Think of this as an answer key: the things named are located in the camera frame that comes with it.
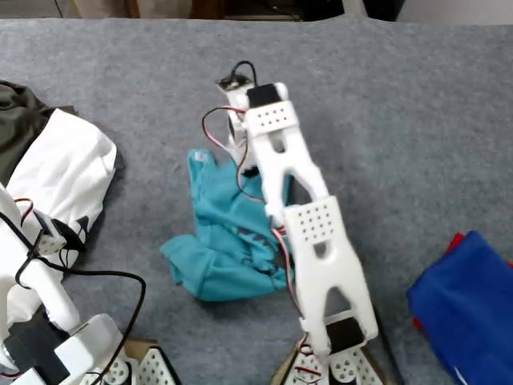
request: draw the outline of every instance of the white robotic arm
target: white robotic arm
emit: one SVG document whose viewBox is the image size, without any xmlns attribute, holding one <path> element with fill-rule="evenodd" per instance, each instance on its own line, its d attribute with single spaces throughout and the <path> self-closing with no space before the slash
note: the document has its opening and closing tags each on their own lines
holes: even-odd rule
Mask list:
<svg viewBox="0 0 513 385">
<path fill-rule="evenodd" d="M 234 132 L 244 132 L 238 135 L 247 138 L 249 153 L 242 167 L 258 167 L 265 211 L 274 226 L 285 226 L 296 267 L 301 327 L 308 333 L 317 359 L 326 365 L 331 354 L 361 347 L 378 335 L 362 265 L 345 232 L 337 198 L 329 195 L 319 167 L 309 156 L 287 87 L 283 83 L 254 87 L 247 79 L 238 87 L 243 76 L 227 79 L 219 82 L 221 90 L 232 107 L 245 111 L 243 119 L 229 112 L 232 133 L 228 143 L 236 143 Z M 236 153 L 233 159 L 237 163 L 244 159 L 240 155 L 243 148 L 230 149 Z M 284 206 L 282 190 L 287 174 L 306 189 L 311 203 Z M 345 296 L 350 310 L 325 318 L 326 298 L 332 288 Z M 331 340 L 329 329 L 339 337 L 355 334 L 350 320 L 356 320 L 361 334 L 349 345 Z"/>
<path fill-rule="evenodd" d="M 16 385 L 67 385 L 93 368 L 105 367 L 122 335 L 106 314 L 81 325 L 60 276 L 41 260 L 30 259 L 35 249 L 44 254 L 64 246 L 52 222 L 43 213 L 36 214 L 44 231 L 33 245 L 23 231 L 18 207 L 0 184 L 0 363 L 20 372 Z M 37 293 L 45 311 L 11 335 L 7 295 L 17 280 Z"/>
</svg>

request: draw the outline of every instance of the teal fabric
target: teal fabric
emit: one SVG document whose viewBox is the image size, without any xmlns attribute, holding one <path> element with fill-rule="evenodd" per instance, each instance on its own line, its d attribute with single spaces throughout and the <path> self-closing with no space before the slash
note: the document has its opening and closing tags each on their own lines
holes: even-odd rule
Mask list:
<svg viewBox="0 0 513 385">
<path fill-rule="evenodd" d="M 286 287 L 277 242 L 264 204 L 237 187 L 236 167 L 217 165 L 207 150 L 188 155 L 196 236 L 172 238 L 160 248 L 173 280 L 204 301 L 268 294 Z M 261 177 L 242 177 L 244 191 L 262 197 Z M 289 191 L 285 181 L 284 201 Z"/>
</svg>

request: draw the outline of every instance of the white cloth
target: white cloth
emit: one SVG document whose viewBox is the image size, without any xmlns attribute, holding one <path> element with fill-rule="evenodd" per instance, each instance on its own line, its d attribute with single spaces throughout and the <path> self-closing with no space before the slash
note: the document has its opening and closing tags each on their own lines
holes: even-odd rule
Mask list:
<svg viewBox="0 0 513 385">
<path fill-rule="evenodd" d="M 103 209 L 103 198 L 114 176 L 116 147 L 95 125 L 55 110 L 45 129 L 29 147 L 12 174 L 7 191 L 30 198 L 34 207 L 70 226 L 82 241 Z M 29 215 L 23 231 L 34 240 L 38 226 Z M 62 250 L 69 266 L 78 252 Z M 59 255 L 50 257 L 59 262 Z M 16 285 L 8 295 L 8 323 L 29 320 L 40 300 Z"/>
</svg>

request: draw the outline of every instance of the blue cloth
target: blue cloth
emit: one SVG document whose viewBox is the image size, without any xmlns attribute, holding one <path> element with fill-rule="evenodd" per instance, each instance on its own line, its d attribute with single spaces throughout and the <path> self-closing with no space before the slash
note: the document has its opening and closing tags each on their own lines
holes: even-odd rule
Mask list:
<svg viewBox="0 0 513 385">
<path fill-rule="evenodd" d="M 250 298 L 285 288 L 264 204 L 239 190 L 234 163 L 218 166 L 210 152 L 192 150 L 188 168 L 196 236 L 174 237 L 160 248 L 174 281 L 205 301 Z M 260 176 L 242 176 L 241 184 L 246 193 L 262 197 Z M 289 178 L 284 200 L 288 191 Z"/>
<path fill-rule="evenodd" d="M 470 232 L 408 290 L 412 313 L 457 383 L 513 384 L 513 269 Z"/>
</svg>

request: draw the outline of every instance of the gray surface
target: gray surface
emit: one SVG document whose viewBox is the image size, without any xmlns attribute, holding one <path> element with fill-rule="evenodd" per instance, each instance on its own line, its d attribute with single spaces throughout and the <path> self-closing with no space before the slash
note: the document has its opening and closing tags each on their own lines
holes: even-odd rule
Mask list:
<svg viewBox="0 0 513 385">
<path fill-rule="evenodd" d="M 202 304 L 158 252 L 192 231 L 185 157 L 207 145 L 202 112 L 224 102 L 213 80 L 250 59 L 262 82 L 288 84 L 407 383 L 448 384 L 404 292 L 456 231 L 513 250 L 512 29 L 3 21 L 0 68 L 49 104 L 73 103 L 118 144 L 124 166 L 83 265 L 147 279 L 134 336 L 159 339 L 187 384 L 267 383 L 300 335 L 285 292 Z M 66 286 L 84 314 L 120 325 L 135 302 L 135 286 L 115 278 Z"/>
</svg>

